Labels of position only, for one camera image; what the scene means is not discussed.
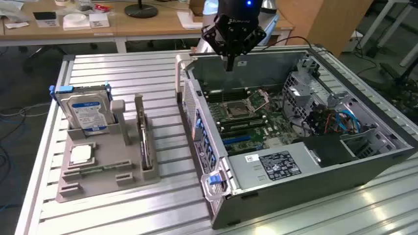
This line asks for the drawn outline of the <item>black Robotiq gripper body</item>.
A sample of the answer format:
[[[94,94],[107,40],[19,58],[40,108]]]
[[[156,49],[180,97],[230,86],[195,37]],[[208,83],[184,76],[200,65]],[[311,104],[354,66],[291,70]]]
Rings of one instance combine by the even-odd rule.
[[[226,40],[230,53],[231,28],[247,28],[250,31],[259,26],[261,0],[220,0],[218,6],[216,26]]]

